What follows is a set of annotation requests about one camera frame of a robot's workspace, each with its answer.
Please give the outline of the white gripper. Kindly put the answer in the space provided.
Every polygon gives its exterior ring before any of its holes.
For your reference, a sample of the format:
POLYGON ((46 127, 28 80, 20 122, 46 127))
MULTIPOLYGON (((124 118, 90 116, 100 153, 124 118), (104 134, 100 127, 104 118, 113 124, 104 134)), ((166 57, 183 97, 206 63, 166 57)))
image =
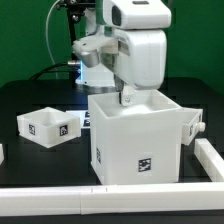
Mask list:
POLYGON ((158 89, 163 83, 166 35, 162 30, 115 29, 114 36, 118 40, 118 51, 115 54, 101 52, 100 59, 115 74, 118 102, 129 106, 133 103, 134 89, 158 89), (129 85, 123 90, 121 79, 129 85))

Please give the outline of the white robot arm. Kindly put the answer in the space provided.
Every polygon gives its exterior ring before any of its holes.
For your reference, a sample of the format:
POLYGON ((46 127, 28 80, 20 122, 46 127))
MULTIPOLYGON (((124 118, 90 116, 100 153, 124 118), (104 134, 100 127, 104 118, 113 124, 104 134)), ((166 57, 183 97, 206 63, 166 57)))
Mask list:
POLYGON ((139 90, 156 90, 164 80, 170 9, 161 0, 103 0, 109 34, 84 37, 74 53, 89 68, 103 64, 120 81, 120 103, 129 106, 139 90))

